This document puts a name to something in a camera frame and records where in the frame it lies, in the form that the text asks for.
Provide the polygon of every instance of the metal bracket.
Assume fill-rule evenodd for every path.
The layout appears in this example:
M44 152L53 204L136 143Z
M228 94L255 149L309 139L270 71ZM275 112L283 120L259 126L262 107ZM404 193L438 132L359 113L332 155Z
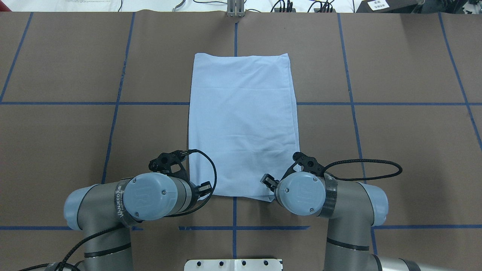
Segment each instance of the metal bracket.
M189 260L184 271L282 271L282 259L210 259Z
M244 0L228 0L228 17L244 17Z

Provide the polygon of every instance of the white label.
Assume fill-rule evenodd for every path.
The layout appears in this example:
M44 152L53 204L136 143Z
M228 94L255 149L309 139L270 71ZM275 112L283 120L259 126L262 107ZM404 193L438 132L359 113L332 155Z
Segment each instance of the white label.
M375 11L375 10L382 10L382 9L386 9L386 8L389 8L390 6L387 4L387 1L385 0L375 0L375 1L371 1L371 2L368 2L368 5L370 6L370 8Z

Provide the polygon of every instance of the black cable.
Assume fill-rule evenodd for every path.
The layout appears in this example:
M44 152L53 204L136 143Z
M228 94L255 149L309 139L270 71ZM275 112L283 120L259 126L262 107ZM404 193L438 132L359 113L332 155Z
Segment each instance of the black cable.
M185 216L185 215L189 215L189 214L192 214L194 212L196 212L197 210L201 209L204 205L206 205L206 203L208 203L209 199L212 197L213 193L214 193L214 189L216 188L216 184L217 184L217 172L216 172L216 166L214 166L214 162L213 160L211 160L211 158L209 158L209 156L207 156L207 154L205 154L204 152L198 150L198 149L188 149L187 150L189 152L189 154L191 153L194 153L194 152L197 152L199 154L201 154L202 156L206 157L206 159L209 161L209 163L211 163L211 166L213 167L213 171L214 171L214 183L213 183L213 189L211 190L211 193L209 193L209 195L206 197L206 199L204 200L204 202L202 202L198 207L196 207L195 209L192 209L190 211L187 211L187 212L183 212L183 213L179 213L179 214L173 214L173 215L170 215L170 216L165 216L165 217L180 217L180 216Z
M82 263L84 260L78 261L76 264L74 264L75 267L79 267L79 264Z
M195 3L199 3L199 4L211 4L211 3L220 3L220 4L225 4L225 5L228 4L226 2L221 2L221 1L206 1L206 2L197 1L197 0L192 0L192 1L195 2Z
M39 269L39 268L45 268L49 265L51 265L51 264L50 263L44 263L44 264L39 264L39 265L36 265L36 266L27 267L27 268L24 268L24 269L19 270L19 271L31 271L31 270L35 270L35 269ZM66 263L65 266L69 267L73 271L80 271L80 269L77 267L77 265L71 265L69 263Z
M338 178L332 174L330 174L333 178L337 179L337 180L341 180L341 181L369 181L369 180L378 180L378 179L384 179L384 178L390 178L390 177L395 177L397 175L400 175L403 171L402 167L395 163L395 162L392 162L392 161L388 161L388 160L378 160L378 159L350 159L350 160L341 160L341 161L336 161L336 162L333 162L329 165L327 165L326 167L324 167L322 170L321 170L321 173L320 173L320 176L323 177L324 176L324 173L326 172L327 169L329 169L330 167L332 166L336 166L336 165L339 165L339 164L348 164L348 163L379 163L379 164L389 164L389 165L393 165L395 166L396 168L398 168L398 171L395 172L395 173L392 173L392 174L387 174L387 175L382 175L382 176L376 176L376 177L363 177L363 178Z
M39 269L39 268L44 268L44 267L49 266L49 264L50 264L50 263L44 263L44 264L34 265L34 266L27 267L27 268L24 268L24 269L19 270L19 271L30 271L30 270L35 270L35 269Z
M176 9L180 8L182 5L184 5L184 3L186 3L186 0L182 0L182 2L180 2L179 4L177 4L177 6L175 6L173 8L173 11L176 11Z
M274 8L276 7L276 5L278 3L280 3L280 12L281 12L281 2L283 2L283 5L284 5L284 0L278 0L278 2L274 3L273 7L271 8L271 11L270 12L273 12L274 11Z
M58 270L59 270L59 271L64 270L64 267L65 267L66 265L69 265L69 264L67 264L67 261L68 261L68 259L70 258L70 256L72 256L72 254L74 254L74 252L75 252L81 245L83 245L84 243L86 243L87 241L89 241L89 240L91 240L91 239L93 239L93 238L95 238L95 237L101 236L102 234L106 234L106 233L108 233L108 232L111 232L111 231L114 231L114 230L118 230L118 229L122 229L122 228L124 228L124 225L119 224L119 225L117 225L117 226L115 226L115 227L112 227L112 228L107 229L107 230L100 231L100 232L98 232L98 233L94 233L94 234L92 234L91 236L84 238L82 241L78 242L77 245L75 245L75 246L67 253L67 255L65 255L64 259L63 259L61 262L59 262L59 264L57 265Z
M320 10L321 10L321 7L323 6L323 2L321 1L313 1L313 3L311 4L311 6L308 8L308 11L306 13L308 13L310 10L311 10L311 7L313 7L314 4L316 3L320 3Z

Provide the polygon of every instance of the folded fabric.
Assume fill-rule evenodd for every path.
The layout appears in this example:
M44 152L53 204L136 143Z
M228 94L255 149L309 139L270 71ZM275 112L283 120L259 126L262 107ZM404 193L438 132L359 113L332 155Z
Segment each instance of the folded fabric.
M272 201L260 183L281 178L299 151L295 90L288 54L217 57L196 54L189 105L189 148L214 161L215 195ZM189 157L191 180L213 180L211 164Z

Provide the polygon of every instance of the ur logo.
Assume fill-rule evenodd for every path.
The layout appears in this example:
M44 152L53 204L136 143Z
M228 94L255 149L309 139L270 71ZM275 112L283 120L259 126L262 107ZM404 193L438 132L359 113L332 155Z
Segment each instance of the ur logo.
M136 208L148 207L151 202L152 189L149 186L139 187L135 189L135 206Z

